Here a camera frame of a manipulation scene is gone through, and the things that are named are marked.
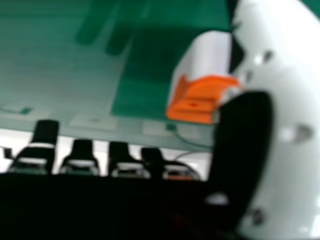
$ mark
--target orange base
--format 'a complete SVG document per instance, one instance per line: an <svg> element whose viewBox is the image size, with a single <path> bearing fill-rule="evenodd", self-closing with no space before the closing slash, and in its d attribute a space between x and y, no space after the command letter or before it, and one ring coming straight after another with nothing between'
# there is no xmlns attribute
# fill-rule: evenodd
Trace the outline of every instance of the orange base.
<svg viewBox="0 0 320 240"><path fill-rule="evenodd" d="M225 90L230 87L240 87L237 79L231 76L210 75L189 82L183 75L166 115L172 120L212 124L213 112L219 107Z"/></svg>

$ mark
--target table surface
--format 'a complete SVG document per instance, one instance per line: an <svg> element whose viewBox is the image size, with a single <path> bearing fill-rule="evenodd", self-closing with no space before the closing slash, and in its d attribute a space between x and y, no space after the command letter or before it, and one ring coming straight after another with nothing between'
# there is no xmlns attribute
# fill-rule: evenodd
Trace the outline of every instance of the table surface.
<svg viewBox="0 0 320 240"><path fill-rule="evenodd" d="M166 126L203 145L213 127L165 108L174 67L208 30L229 30L224 0L2 0L0 128L55 119L64 136L203 150Z"/></svg>

